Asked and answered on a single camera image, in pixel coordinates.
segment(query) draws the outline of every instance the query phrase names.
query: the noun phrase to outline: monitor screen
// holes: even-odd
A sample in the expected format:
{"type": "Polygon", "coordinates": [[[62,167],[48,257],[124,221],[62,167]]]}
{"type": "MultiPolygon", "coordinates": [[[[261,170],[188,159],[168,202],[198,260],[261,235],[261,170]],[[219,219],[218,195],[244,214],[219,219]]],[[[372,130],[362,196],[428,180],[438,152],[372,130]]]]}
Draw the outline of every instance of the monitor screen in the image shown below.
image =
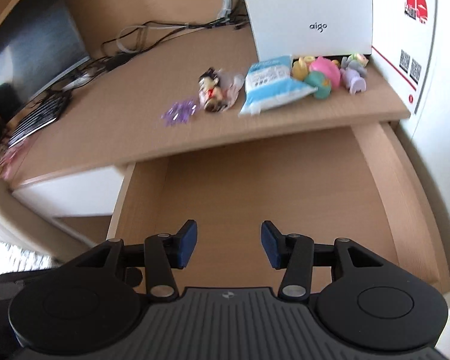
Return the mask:
{"type": "Polygon", "coordinates": [[[65,0],[20,0],[0,25],[0,85],[23,104],[88,59],[65,0]]]}

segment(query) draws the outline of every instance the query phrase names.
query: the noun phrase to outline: aigo logo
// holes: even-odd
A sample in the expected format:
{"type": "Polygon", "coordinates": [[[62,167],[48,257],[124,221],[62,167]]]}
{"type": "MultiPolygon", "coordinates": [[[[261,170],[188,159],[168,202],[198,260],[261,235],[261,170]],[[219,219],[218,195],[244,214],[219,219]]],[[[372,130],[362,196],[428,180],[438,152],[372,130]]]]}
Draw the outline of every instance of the aigo logo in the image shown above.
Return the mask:
{"type": "Polygon", "coordinates": [[[323,32],[323,30],[325,30],[325,28],[327,28],[326,24],[317,24],[317,23],[315,23],[315,24],[311,24],[310,25],[310,29],[311,30],[317,30],[317,31],[320,31],[320,32],[323,32]]]}

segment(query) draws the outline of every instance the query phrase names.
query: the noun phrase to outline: keyboard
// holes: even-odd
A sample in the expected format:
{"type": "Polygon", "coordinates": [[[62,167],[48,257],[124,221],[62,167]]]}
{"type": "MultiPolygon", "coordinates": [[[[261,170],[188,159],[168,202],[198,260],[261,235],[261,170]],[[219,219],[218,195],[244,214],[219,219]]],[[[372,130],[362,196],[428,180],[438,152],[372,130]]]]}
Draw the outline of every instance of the keyboard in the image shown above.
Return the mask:
{"type": "Polygon", "coordinates": [[[8,147],[16,145],[34,132],[58,120],[70,103],[70,100],[71,91],[51,95],[18,124],[8,142],[8,147]]]}

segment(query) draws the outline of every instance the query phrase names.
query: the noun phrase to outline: pink ball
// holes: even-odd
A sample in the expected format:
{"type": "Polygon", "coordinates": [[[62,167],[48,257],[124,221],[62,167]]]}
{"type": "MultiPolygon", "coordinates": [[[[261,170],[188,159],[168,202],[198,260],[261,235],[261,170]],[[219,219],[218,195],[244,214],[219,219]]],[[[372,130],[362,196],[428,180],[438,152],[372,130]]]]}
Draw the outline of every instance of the pink ball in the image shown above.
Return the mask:
{"type": "Polygon", "coordinates": [[[330,80],[333,89],[340,86],[340,70],[330,59],[320,56],[310,64],[308,69],[322,72],[330,80]]]}

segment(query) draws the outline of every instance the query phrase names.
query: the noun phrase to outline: teal toy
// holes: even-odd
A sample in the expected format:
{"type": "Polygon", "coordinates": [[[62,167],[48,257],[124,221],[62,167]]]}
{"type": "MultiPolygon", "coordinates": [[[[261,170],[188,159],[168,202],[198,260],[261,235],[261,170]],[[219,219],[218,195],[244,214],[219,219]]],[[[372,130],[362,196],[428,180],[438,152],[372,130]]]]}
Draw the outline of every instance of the teal toy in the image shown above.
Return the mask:
{"type": "Polygon", "coordinates": [[[311,71],[305,78],[305,83],[317,88],[317,91],[313,93],[313,97],[316,99],[326,99],[332,90],[332,83],[330,80],[319,71],[311,71]]]}

